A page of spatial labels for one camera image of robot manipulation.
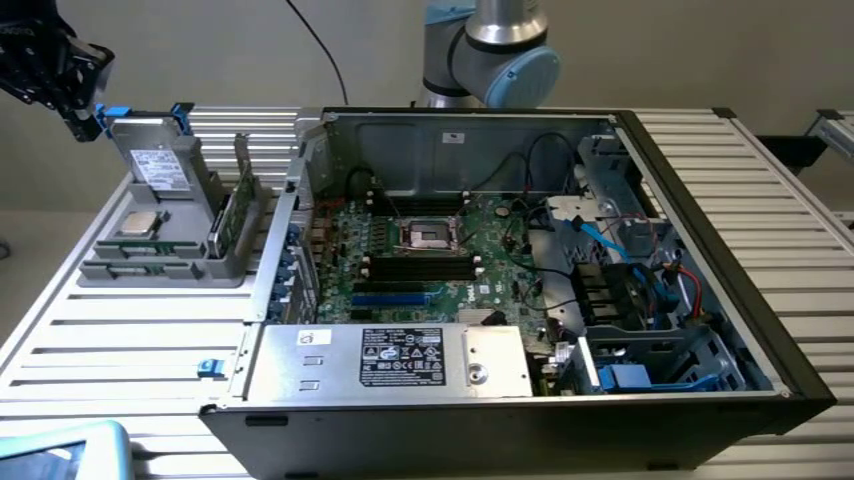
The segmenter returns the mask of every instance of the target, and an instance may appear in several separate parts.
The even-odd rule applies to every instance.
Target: wire
[[[454,215],[451,215],[453,217],[459,217],[459,214],[463,213],[463,211],[466,210],[466,208],[469,208],[469,205],[474,205],[479,200],[481,197],[483,196],[482,193],[479,193],[475,198],[473,198],[469,202],[463,202],[463,206],[459,207],[459,210],[457,211],[457,213]]]
[[[519,157],[522,159],[522,162],[523,162],[523,164],[526,166],[526,170],[529,170],[529,159],[527,159],[527,157],[519,152],[510,152],[505,156],[502,161],[499,162],[498,167],[495,167],[495,170],[493,170],[493,173],[490,173],[490,176],[486,177],[481,182],[478,182],[478,184],[474,187],[471,187],[469,190],[473,191],[473,192],[477,191],[477,190],[481,190],[483,188],[483,186],[487,183],[490,183],[490,181],[495,178],[495,175],[498,175],[498,172],[502,171],[502,169],[505,168],[505,165],[507,165],[507,162],[514,157]]]
[[[573,277],[565,271],[555,270],[554,268],[541,268],[541,267],[535,267],[534,265],[526,265],[519,260],[513,258],[513,255],[510,255],[510,252],[507,250],[505,250],[505,253],[507,253],[507,258],[510,259],[510,261],[514,263],[514,265],[517,267],[525,268],[526,270],[529,270],[531,272],[554,273],[554,274],[561,275],[562,277],[567,278],[569,280],[573,280]]]
[[[477,234],[479,231],[481,231],[481,228],[475,228],[475,229],[471,231],[471,233],[470,233],[469,235],[466,235],[466,238],[463,238],[463,239],[459,241],[458,246],[461,246],[461,247],[462,247],[462,246],[466,244],[466,242],[467,242],[469,240],[471,240],[471,237],[474,237],[474,236],[475,236],[475,234]]]
[[[702,304],[704,304],[704,284],[700,281],[700,277],[692,273],[692,271],[685,268],[682,265],[680,265],[678,263],[664,263],[662,267],[665,267],[666,270],[674,270],[677,271],[677,273],[681,273],[682,275],[685,275],[686,277],[689,277],[692,279],[692,282],[694,283],[694,305],[692,307],[692,316],[697,317],[701,314],[701,308],[702,308]]]
[[[345,199],[347,201],[353,200],[353,179],[357,176],[357,173],[367,173],[374,177],[374,170],[370,167],[355,166],[347,172],[347,178],[345,179]]]
[[[577,298],[573,298],[565,302],[561,302],[550,307],[537,307],[534,305],[531,305],[527,301],[527,296],[529,296],[529,292],[531,291],[531,289],[534,288],[534,285],[531,285],[527,290],[525,292],[522,292],[522,296],[521,296],[521,300],[522,300],[522,304],[529,307],[531,310],[534,310],[535,312],[547,312],[549,310],[554,310],[555,308],[559,308],[565,305],[569,305],[570,303],[575,303],[578,302]]]
[[[326,53],[326,56],[330,59],[330,63],[333,64],[333,68],[335,69],[335,76],[338,77],[338,84],[342,87],[342,96],[345,97],[345,105],[350,105],[350,97],[347,96],[347,87],[345,86],[345,79],[342,78],[342,71],[338,69],[338,63],[335,62],[335,58],[333,57],[333,54],[330,53],[330,49],[326,48],[326,44],[323,43],[323,40],[321,40],[321,37],[318,36],[318,33],[315,32],[315,29],[311,28],[311,24],[309,23],[309,20],[306,20],[306,17],[303,16],[302,12],[297,8],[297,5],[294,5],[294,2],[291,0],[285,0],[285,1],[289,4],[289,6],[291,7],[291,10],[294,10],[294,13],[299,17],[301,21],[303,22],[303,25],[306,26],[306,29],[309,30],[309,33],[311,33],[311,36],[315,37],[315,41],[318,42],[318,45],[321,45],[321,48],[323,49],[323,52]]]
[[[653,259],[653,257],[658,257],[658,235],[656,233],[656,226],[653,225],[653,220],[650,220],[650,218],[646,215],[643,215],[642,213],[626,213],[626,214],[621,215],[619,217],[615,218],[614,221],[609,222],[605,225],[605,227],[602,227],[602,230],[599,230],[599,233],[601,234],[605,233],[622,220],[627,220],[627,219],[643,220],[646,222],[646,224],[650,226],[650,235],[653,237],[653,251],[650,252],[649,255],[637,255],[637,256],[646,256],[650,259]]]
[[[570,168],[569,168],[569,173],[567,173],[567,178],[565,179],[565,186],[567,184],[567,181],[571,179],[575,179],[573,172],[575,171],[575,156],[574,156],[574,152],[575,152],[575,147],[573,147],[573,142],[570,142],[570,140],[566,138],[566,136],[559,133],[559,132],[546,132],[543,134],[541,134],[534,141],[531,142],[531,145],[529,146],[529,154],[527,154],[527,172],[526,172],[526,187],[529,187],[529,190],[534,188],[534,175],[531,174],[531,162],[534,159],[534,149],[537,148],[537,144],[549,137],[555,137],[558,138],[563,144],[566,145],[566,148],[569,149],[570,153],[567,158],[570,159]]]
[[[680,267],[680,273],[684,274],[686,277],[689,277],[692,279],[692,281],[694,282],[694,288],[697,289],[697,295],[694,295],[694,308],[692,309],[692,316],[693,317],[698,317],[700,316],[700,309],[701,309],[701,304],[702,304],[702,299],[704,299],[704,286],[700,283],[700,278],[697,278],[697,275],[694,275],[690,271],[688,271],[685,269],[685,267]]]

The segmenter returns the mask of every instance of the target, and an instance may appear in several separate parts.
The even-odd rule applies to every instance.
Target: motherboard
[[[481,195],[446,208],[450,215],[433,216],[422,214],[430,209],[395,203],[387,209],[338,200],[315,207],[318,323],[506,321],[519,326],[529,347],[543,343],[538,274],[510,259],[533,264],[521,240],[525,202]],[[381,269],[385,264],[393,267]]]

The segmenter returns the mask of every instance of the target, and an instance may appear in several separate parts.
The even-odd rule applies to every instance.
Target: circuit board
[[[313,251],[322,287],[319,323],[451,323],[458,321],[461,310],[494,310],[505,313],[510,325],[519,326],[526,346],[534,347],[533,344],[542,343],[538,334],[546,324],[543,313],[529,308],[513,293],[514,281],[525,291],[534,284],[537,274],[514,265],[502,245],[509,226],[510,235],[517,239],[522,237],[519,219],[514,221],[514,215],[502,218],[495,213],[498,207],[505,207],[502,213],[511,212],[511,200],[498,195],[482,195],[466,205],[459,216],[434,217],[435,221],[453,224],[457,228],[462,244],[450,255],[481,256],[485,271],[477,280],[421,282],[430,297],[427,305],[374,307],[371,319],[365,322],[351,319],[354,285],[363,281],[359,263],[365,253],[421,256],[433,252],[399,249],[399,225],[409,219],[373,216],[355,202],[334,205],[319,209],[313,225]],[[519,254],[518,248],[515,258],[525,264],[533,264],[530,255]],[[543,307],[539,296],[527,298],[527,303]]]

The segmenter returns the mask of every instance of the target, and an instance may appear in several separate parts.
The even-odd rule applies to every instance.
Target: sticker
[[[156,191],[190,191],[190,182],[172,150],[131,150],[146,183]]]
[[[297,345],[329,345],[333,343],[333,330],[301,330],[297,332]]]
[[[446,132],[442,134],[442,143],[457,143],[462,145],[463,143],[466,143],[466,134]]]
[[[362,330],[359,382],[366,387],[446,385],[442,329]]]

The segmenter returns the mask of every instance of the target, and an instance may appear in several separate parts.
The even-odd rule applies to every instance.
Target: metal rail
[[[854,163],[854,110],[820,110],[818,118],[808,131]]]
[[[709,110],[637,112],[840,406],[786,436],[746,439],[694,472],[569,478],[850,478],[850,232],[738,121]],[[302,118],[294,109],[198,108],[191,121],[208,165],[224,179],[237,174],[227,146],[235,131],[249,130],[254,169],[281,184]],[[226,395],[230,379],[199,380],[195,368],[200,359],[238,350],[254,272],[234,290],[78,288],[75,266],[122,201],[122,188],[0,350],[0,437],[116,418],[131,433],[139,478],[246,479],[195,416],[207,398]],[[259,254],[265,240],[262,235]]]

